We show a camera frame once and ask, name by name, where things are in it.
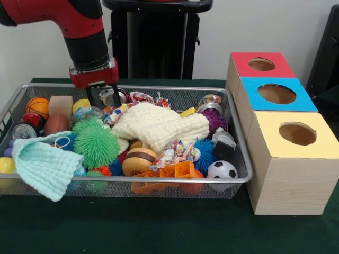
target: dark green table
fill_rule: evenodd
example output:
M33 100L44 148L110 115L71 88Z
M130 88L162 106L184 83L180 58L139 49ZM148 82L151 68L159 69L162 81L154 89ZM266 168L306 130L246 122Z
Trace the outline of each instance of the dark green table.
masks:
M323 216L255 216L245 186L230 201L64 197L53 203L40 196L1 196L0 232L0 253L339 253L339 188Z

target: cream knitted blanket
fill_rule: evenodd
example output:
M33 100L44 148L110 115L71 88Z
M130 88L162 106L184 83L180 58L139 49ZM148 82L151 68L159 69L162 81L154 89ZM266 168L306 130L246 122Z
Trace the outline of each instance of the cream knitted blanket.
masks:
M175 139L184 144L208 136L209 122L202 114L181 118L178 113L151 103L131 107L112 128L117 138L139 139L156 153L171 146Z

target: white wall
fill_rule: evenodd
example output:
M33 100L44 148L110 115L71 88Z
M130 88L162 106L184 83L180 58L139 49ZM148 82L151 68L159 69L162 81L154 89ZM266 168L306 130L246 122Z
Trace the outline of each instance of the white wall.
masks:
M225 79L231 51L280 51L305 84L335 0L214 0L200 14L193 78ZM110 31L110 11L104 8ZM0 26L0 107L32 77L68 77L71 64L52 22Z

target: soccer ball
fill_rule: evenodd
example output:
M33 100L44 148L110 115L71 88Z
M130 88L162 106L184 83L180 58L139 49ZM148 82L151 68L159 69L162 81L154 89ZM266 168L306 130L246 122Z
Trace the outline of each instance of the soccer ball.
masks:
M236 179L238 178L238 172L231 163L218 160L208 167L207 178ZM209 186L218 192L224 192L233 185L234 184L209 184Z

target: mint green washcloth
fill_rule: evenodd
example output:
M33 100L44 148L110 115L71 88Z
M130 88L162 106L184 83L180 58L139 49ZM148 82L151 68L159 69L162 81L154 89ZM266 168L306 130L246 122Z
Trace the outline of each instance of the mint green washcloth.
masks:
M63 197L74 172L81 170L84 160L82 155L50 145L57 138L70 134L64 131L47 137L18 139L13 146L12 157L22 180L54 202Z

